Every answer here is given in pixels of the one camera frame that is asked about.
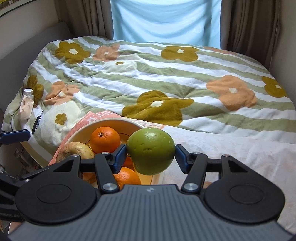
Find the small mandarin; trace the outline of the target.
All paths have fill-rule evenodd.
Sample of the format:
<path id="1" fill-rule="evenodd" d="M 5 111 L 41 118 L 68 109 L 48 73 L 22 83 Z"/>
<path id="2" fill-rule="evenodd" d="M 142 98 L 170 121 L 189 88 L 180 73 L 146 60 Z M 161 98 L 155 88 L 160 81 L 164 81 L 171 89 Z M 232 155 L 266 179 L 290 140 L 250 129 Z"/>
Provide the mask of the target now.
<path id="1" fill-rule="evenodd" d="M 123 163 L 123 166 L 134 170 L 133 162 L 129 156 L 126 157 L 126 160 Z"/>
<path id="2" fill-rule="evenodd" d="M 96 182 L 96 175 L 92 172 L 84 172 L 82 173 L 82 179 L 90 184 Z"/>

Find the large orange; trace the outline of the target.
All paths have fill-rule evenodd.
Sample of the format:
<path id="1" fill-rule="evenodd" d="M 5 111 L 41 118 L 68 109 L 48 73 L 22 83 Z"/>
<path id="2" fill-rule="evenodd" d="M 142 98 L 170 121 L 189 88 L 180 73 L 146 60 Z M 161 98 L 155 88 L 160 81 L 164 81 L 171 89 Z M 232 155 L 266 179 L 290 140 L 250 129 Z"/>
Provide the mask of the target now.
<path id="1" fill-rule="evenodd" d="M 122 167 L 118 174 L 113 175 L 119 189 L 122 190 L 124 185 L 141 185 L 141 180 L 135 171 L 130 168 Z"/>

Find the wrinkled yellow-brown apple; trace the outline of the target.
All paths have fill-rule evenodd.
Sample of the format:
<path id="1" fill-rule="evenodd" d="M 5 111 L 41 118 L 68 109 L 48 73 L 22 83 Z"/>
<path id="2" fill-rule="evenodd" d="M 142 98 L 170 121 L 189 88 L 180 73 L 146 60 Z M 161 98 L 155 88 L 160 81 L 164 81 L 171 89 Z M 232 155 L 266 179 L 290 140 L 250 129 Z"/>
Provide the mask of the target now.
<path id="1" fill-rule="evenodd" d="M 86 144 L 81 142 L 70 142 L 65 144 L 57 153 L 56 163 L 59 163 L 70 157 L 71 155 L 79 155 L 81 159 L 91 159 L 94 158 L 93 150 Z"/>

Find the green apple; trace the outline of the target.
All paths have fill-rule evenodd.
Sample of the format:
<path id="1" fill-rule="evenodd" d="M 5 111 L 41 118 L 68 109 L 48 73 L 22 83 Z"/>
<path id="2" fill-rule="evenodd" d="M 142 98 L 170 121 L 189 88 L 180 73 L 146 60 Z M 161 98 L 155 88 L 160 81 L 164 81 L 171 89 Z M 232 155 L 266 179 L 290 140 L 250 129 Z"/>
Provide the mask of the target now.
<path id="1" fill-rule="evenodd" d="M 158 128 L 142 128 L 126 142 L 127 153 L 138 173 L 156 175 L 165 171 L 175 157 L 175 142 Z"/>

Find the black round gadget on bed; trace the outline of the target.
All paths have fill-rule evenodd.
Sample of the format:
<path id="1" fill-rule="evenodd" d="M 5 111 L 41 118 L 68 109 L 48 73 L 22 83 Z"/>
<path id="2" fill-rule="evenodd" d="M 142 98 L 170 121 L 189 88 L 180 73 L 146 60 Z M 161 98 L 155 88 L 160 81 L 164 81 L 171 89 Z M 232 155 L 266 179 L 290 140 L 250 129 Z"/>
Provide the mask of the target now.
<path id="1" fill-rule="evenodd" d="M 31 134 L 34 135 L 35 132 L 36 132 L 36 129 L 38 128 L 39 124 L 40 124 L 40 121 L 41 121 L 41 118 L 42 118 L 42 115 L 43 115 L 43 111 L 37 116 L 35 122 L 34 122 L 34 125 L 33 125 L 33 128 L 32 128 L 32 132 Z"/>

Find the cream shallow bowl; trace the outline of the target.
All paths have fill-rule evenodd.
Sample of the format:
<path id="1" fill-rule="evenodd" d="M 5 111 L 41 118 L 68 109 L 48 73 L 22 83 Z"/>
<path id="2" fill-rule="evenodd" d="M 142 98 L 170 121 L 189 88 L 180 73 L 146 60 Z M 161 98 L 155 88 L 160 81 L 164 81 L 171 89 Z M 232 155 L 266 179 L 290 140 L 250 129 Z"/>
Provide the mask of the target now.
<path id="1" fill-rule="evenodd" d="M 79 154 L 82 159 L 87 159 L 103 151 L 112 153 L 121 144 L 125 144 L 132 133 L 141 128 L 139 124 L 122 118 L 107 118 L 89 123 L 73 132 L 69 139 L 60 145 L 53 163 L 58 163 L 71 154 Z M 119 188 L 122 188 L 125 184 L 160 184 L 163 175 L 140 174 L 134 169 L 130 157 L 126 157 L 121 171 L 115 174 L 114 178 Z"/>

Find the small white lotion bottle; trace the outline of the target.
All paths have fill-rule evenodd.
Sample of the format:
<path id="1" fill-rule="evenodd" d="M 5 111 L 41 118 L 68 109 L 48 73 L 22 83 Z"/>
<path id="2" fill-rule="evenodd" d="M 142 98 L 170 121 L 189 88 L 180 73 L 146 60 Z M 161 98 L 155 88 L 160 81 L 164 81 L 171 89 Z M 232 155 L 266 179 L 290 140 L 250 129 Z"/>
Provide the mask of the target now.
<path id="1" fill-rule="evenodd" d="M 31 116 L 34 107 L 34 96 L 31 88 L 26 88 L 23 91 L 23 99 L 20 104 L 20 119 L 28 120 Z"/>

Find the grey bed headboard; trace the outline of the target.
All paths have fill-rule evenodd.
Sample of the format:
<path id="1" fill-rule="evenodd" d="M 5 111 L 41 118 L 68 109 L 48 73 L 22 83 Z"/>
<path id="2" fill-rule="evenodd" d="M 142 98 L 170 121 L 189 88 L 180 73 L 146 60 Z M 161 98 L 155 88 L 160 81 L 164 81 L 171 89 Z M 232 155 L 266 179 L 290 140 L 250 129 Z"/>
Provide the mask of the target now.
<path id="1" fill-rule="evenodd" d="M 72 34 L 65 22 L 60 22 L 35 35 L 1 59 L 1 110 L 13 100 L 27 74 L 29 66 L 49 42 L 67 40 Z"/>

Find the floral striped duvet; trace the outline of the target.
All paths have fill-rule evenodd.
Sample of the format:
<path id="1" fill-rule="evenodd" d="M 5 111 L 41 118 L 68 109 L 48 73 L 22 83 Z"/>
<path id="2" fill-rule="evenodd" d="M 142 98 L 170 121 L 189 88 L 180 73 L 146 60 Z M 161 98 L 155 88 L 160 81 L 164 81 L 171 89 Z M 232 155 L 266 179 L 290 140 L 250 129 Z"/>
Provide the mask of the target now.
<path id="1" fill-rule="evenodd" d="M 34 107 L 21 120 L 26 88 Z M 258 61 L 211 47 L 95 36 L 50 42 L 29 66 L 2 128 L 32 130 L 42 111 L 24 144 L 42 166 L 58 149 L 50 127 L 65 126 L 67 114 L 78 120 L 110 111 L 191 131 L 295 143 L 295 107 L 283 86 Z"/>

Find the pink floral tablecloth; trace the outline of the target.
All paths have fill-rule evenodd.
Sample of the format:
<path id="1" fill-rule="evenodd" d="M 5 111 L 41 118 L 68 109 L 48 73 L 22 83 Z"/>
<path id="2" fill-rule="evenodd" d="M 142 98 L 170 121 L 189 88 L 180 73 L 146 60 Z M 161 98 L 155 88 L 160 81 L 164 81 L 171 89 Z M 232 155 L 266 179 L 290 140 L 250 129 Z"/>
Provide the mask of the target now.
<path id="1" fill-rule="evenodd" d="M 143 120 L 120 117 L 110 111 L 89 112 L 85 117 L 74 120 L 66 115 L 65 126 L 54 123 L 50 139 L 61 148 L 72 135 L 82 132 L 78 139 L 88 140 L 86 126 L 93 128 L 111 126 L 122 137 L 128 137 L 139 128 L 159 128 L 167 132 L 176 144 L 183 145 L 190 152 L 198 151 L 210 158 L 230 154 L 276 184 L 285 194 L 285 207 L 278 222 L 291 233 L 295 233 L 295 145 L 274 141 L 238 138 L 232 135 L 195 132 Z"/>

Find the light blue window cloth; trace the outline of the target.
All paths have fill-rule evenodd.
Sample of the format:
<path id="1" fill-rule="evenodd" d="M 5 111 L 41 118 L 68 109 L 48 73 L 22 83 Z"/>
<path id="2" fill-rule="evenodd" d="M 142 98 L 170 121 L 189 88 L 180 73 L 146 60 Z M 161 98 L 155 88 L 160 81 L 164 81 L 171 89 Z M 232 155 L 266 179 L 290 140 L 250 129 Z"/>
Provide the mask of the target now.
<path id="1" fill-rule="evenodd" d="M 111 1 L 113 38 L 220 48 L 221 1 Z"/>

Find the left brown curtain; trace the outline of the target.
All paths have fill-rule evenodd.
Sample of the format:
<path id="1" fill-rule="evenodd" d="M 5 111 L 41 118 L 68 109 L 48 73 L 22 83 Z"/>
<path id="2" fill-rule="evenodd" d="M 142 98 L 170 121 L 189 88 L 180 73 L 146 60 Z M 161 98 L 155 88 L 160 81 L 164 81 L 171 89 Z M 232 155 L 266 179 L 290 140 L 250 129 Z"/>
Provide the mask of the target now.
<path id="1" fill-rule="evenodd" d="M 113 39 L 110 0 L 57 0 L 58 19 L 75 37 L 100 36 Z"/>

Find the brown curtain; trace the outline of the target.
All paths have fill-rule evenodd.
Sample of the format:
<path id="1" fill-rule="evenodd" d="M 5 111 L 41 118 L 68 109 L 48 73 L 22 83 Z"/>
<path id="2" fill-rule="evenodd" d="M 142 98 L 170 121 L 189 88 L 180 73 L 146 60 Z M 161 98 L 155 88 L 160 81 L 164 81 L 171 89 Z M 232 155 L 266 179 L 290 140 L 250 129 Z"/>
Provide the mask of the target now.
<path id="1" fill-rule="evenodd" d="M 58 19 L 75 37 L 100 36 L 113 39 L 110 0 L 57 0 Z"/>
<path id="2" fill-rule="evenodd" d="M 221 49 L 249 56 L 268 69 L 279 33 L 280 1 L 221 1 Z"/>

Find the right brown curtain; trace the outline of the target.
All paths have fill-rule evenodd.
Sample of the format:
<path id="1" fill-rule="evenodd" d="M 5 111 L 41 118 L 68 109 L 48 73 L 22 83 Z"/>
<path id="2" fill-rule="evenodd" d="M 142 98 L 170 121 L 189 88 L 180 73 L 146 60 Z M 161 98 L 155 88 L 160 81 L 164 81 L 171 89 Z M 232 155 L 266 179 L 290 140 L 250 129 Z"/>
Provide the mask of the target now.
<path id="1" fill-rule="evenodd" d="M 268 69 L 279 33 L 280 1 L 221 1 L 221 49 L 249 56 Z"/>

